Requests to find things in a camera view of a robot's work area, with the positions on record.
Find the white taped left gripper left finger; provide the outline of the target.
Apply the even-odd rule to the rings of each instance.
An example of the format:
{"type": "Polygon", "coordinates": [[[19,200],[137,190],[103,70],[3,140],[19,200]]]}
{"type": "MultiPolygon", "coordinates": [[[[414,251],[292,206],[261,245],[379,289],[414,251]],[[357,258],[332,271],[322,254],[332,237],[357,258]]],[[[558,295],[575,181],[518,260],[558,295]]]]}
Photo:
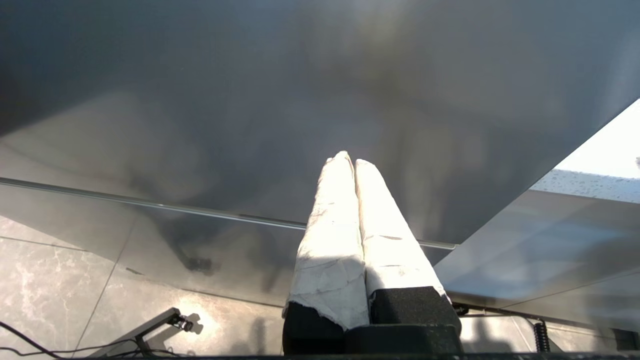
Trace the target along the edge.
{"type": "Polygon", "coordinates": [[[287,356],[341,354],[370,323],[355,170],[346,151],[324,163],[283,308],[287,356]]]}

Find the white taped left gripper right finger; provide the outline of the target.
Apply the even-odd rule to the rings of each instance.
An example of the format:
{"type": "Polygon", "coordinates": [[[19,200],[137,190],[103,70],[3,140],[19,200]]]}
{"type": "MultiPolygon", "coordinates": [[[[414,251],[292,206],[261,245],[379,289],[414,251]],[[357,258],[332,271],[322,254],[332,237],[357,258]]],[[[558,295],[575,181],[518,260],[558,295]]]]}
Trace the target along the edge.
{"type": "Polygon", "coordinates": [[[459,335],[451,299],[380,171],[358,159],[355,183],[371,323],[448,327],[459,335]]]}

